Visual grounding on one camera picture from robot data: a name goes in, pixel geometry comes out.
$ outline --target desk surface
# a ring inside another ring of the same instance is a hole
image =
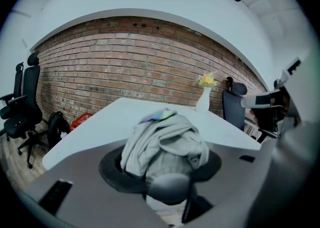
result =
[[[133,126],[144,116],[163,108],[175,109],[198,128],[205,141],[243,149],[261,145],[214,113],[198,113],[195,107],[120,98],[106,106],[68,134],[43,158],[46,170],[64,158],[87,149],[129,138]]]

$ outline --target flower vase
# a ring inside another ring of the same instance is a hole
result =
[[[210,91],[211,91],[211,88],[210,87],[204,87],[203,88],[203,93],[202,95],[200,96],[198,102],[196,103],[196,110],[199,112],[199,113],[205,113],[209,110],[209,105],[210,105]]]

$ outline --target black chair back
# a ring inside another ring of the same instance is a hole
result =
[[[21,96],[21,83],[22,75],[24,72],[24,63],[21,62],[15,67],[15,79],[14,79],[14,88],[13,88],[13,97],[17,98]]]
[[[40,74],[38,53],[33,53],[28,58],[28,65],[24,72],[22,95],[27,95],[24,101],[28,116],[32,119],[34,124],[39,124],[42,120],[42,112],[36,102],[37,85]]]
[[[245,108],[241,106],[242,95],[247,93],[247,87],[242,83],[234,82],[232,77],[227,77],[228,90],[222,92],[223,119],[239,128],[245,129]]]

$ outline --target office chair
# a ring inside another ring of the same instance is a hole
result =
[[[244,131],[246,109],[241,106],[240,101],[243,95],[247,94],[247,87],[245,84],[234,82],[232,77],[227,77],[226,79],[228,81],[228,90],[222,92],[223,119]],[[262,143],[267,135],[275,138],[274,135],[266,133],[262,129],[259,129],[259,131],[262,133],[257,140],[259,143]]]
[[[14,88],[13,88],[13,93],[12,94],[7,94],[3,95],[0,97],[0,100],[4,100],[6,106],[0,109],[0,117],[1,119],[8,119],[12,117],[15,113],[15,108],[14,106],[8,106],[8,101],[11,100],[12,98],[17,98],[21,96],[21,82],[22,82],[22,75],[24,71],[24,63],[21,62],[15,67],[15,79],[14,79]]]
[[[35,130],[36,124],[39,124],[42,120],[42,112],[36,102],[37,84],[40,74],[39,60],[37,53],[33,53],[29,56],[27,63],[29,68],[24,72],[23,92],[22,96],[9,100],[9,106],[15,105],[19,107],[19,111],[4,123],[4,129],[7,135],[11,138],[21,137],[26,139],[26,132],[29,135],[29,139],[18,147],[19,155],[22,155],[20,149],[28,146],[27,166],[32,168],[30,164],[30,156],[34,145],[38,144],[44,147],[48,145],[40,142],[39,139],[45,135],[48,131],[38,133]]]

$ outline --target fabric pile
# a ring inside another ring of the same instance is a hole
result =
[[[168,108],[143,118],[133,128],[121,168],[150,184],[167,173],[189,174],[207,163],[209,149],[189,120]]]

